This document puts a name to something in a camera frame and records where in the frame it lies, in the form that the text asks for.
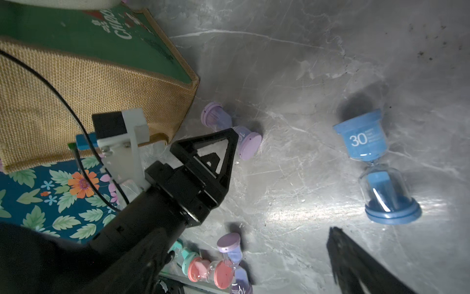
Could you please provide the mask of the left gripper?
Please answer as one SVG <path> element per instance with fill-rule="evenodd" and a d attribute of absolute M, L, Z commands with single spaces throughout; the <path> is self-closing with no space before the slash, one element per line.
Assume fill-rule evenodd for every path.
<path fill-rule="evenodd" d="M 145 179 L 179 206 L 188 226 L 199 226 L 221 205 L 229 190 L 239 136 L 233 129 L 174 142 L 171 154 L 183 165 L 159 161 Z"/>

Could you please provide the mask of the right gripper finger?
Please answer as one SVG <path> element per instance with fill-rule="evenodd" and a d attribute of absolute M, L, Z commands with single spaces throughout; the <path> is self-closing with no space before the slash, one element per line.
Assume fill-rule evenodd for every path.
<path fill-rule="evenodd" d="M 413 294 L 414 291 L 362 249 L 342 229 L 331 227 L 327 250 L 343 294 Z"/>

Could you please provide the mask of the blue hourglass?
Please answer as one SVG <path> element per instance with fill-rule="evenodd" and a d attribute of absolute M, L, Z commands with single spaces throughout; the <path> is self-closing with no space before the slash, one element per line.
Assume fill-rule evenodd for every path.
<path fill-rule="evenodd" d="M 409 196 L 400 171 L 380 163 L 388 151 L 382 120 L 382 111 L 376 109 L 333 128 L 342 137 L 349 158 L 367 165 L 359 177 L 367 217 L 378 224 L 409 224 L 421 217 L 422 209 Z"/>

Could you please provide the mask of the purple hourglass front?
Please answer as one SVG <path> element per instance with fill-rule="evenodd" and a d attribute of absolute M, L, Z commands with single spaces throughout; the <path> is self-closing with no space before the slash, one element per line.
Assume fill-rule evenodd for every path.
<path fill-rule="evenodd" d="M 248 274 L 240 264 L 242 261 L 241 236 L 238 233 L 228 233 L 217 241 L 217 248 L 222 253 L 225 265 L 233 272 L 230 288 L 231 294 L 253 294 L 253 287 Z"/>

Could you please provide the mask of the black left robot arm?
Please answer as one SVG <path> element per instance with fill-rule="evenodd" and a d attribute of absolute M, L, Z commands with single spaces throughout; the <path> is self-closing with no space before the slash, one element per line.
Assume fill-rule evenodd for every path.
<path fill-rule="evenodd" d="M 85 245 L 1 224 L 1 292 L 153 293 L 170 247 L 227 195 L 238 140 L 226 129 L 174 142 L 181 166 L 148 167 L 151 187 Z"/>

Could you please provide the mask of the teal hourglass front left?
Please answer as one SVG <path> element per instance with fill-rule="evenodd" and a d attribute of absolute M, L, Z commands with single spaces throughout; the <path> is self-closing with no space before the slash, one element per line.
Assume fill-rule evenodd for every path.
<path fill-rule="evenodd" d="M 200 257 L 198 252 L 192 251 L 188 247 L 185 247 L 180 239 L 175 241 L 168 252 L 174 252 L 176 263 L 182 269 L 182 273 L 185 276 L 188 276 L 189 266 L 193 260 Z"/>

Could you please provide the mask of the pink hourglass front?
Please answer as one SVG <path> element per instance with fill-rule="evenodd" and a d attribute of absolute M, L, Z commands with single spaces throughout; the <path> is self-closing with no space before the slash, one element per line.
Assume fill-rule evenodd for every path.
<path fill-rule="evenodd" d="M 225 290 L 232 284 L 234 269 L 227 266 L 223 260 L 210 262 L 197 257 L 188 267 L 188 278 L 192 282 L 207 282 Z"/>

